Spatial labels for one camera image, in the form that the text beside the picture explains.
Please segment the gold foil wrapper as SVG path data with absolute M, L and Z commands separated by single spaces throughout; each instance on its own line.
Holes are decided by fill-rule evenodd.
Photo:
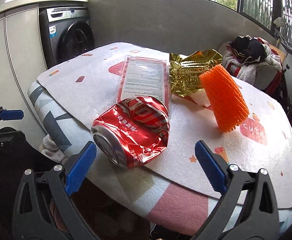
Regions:
M 199 76 L 217 64 L 223 56 L 214 49 L 196 51 L 188 56 L 169 55 L 169 81 L 171 94 L 186 97 L 202 89 Z

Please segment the fluffy beige slipper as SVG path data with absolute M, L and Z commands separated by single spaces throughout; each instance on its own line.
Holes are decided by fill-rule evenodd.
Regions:
M 53 141 L 49 134 L 47 134 L 40 144 L 38 148 L 39 152 L 41 152 L 44 156 L 49 158 L 50 160 L 64 164 L 67 161 L 67 157 L 64 153 L 59 149 L 57 144 Z

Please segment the white cartoon print mat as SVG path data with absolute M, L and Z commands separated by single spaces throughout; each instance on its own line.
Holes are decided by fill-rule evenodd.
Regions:
M 38 82 L 70 115 L 91 128 L 93 120 L 116 101 L 127 56 L 168 61 L 168 53 L 116 42 L 68 60 L 38 76 Z M 281 209 L 292 207 L 292 128 L 282 106 L 248 83 L 237 80 L 249 116 L 235 130 L 218 130 L 213 111 L 174 96 L 169 106 L 168 148 L 148 168 L 186 188 L 215 196 L 199 164 L 190 161 L 194 145 L 203 140 L 222 147 L 231 163 L 246 171 L 265 168 Z

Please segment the white cabinet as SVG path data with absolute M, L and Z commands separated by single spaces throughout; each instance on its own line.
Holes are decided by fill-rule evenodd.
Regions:
M 21 110 L 24 118 L 1 121 L 25 133 L 38 148 L 45 129 L 28 97 L 28 88 L 47 69 L 39 32 L 39 7 L 26 5 L 0 13 L 0 106 Z

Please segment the crushed red soda can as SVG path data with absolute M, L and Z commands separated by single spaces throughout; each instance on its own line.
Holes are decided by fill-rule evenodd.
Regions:
M 153 96 L 124 99 L 96 118 L 92 137 L 117 166 L 131 169 L 158 157 L 168 145 L 167 107 Z

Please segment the orange foam fruit net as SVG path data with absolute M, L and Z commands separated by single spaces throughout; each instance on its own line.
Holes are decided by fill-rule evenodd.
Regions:
M 231 132 L 248 116 L 242 93 L 226 69 L 217 64 L 199 76 L 221 132 Z

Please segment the dark grey washing machine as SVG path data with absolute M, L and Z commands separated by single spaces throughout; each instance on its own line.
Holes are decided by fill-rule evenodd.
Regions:
M 86 7 L 40 9 L 39 28 L 48 69 L 94 49 Z

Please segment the clear plastic package with label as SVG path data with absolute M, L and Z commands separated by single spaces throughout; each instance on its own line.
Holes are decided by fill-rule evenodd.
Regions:
M 152 96 L 169 108 L 170 91 L 166 61 L 147 57 L 126 57 L 121 70 L 117 101 L 134 96 Z

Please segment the chair piled with clothes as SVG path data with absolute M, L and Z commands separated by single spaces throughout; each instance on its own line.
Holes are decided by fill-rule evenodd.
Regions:
M 218 52 L 222 66 L 231 74 L 257 89 L 272 95 L 283 76 L 282 61 L 277 51 L 264 39 L 238 36 L 225 42 Z

